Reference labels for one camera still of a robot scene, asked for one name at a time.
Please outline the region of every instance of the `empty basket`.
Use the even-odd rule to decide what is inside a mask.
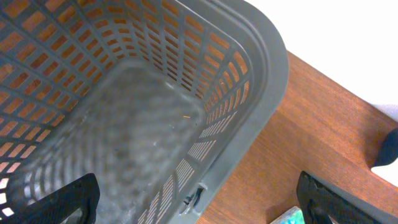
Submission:
[[[97,223],[195,222],[287,53],[240,0],[0,1],[0,219],[93,172]]]

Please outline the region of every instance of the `gray plastic basket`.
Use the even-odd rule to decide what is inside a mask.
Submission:
[[[195,222],[287,84],[277,30],[240,0],[0,9],[3,221],[93,172],[97,223]]]

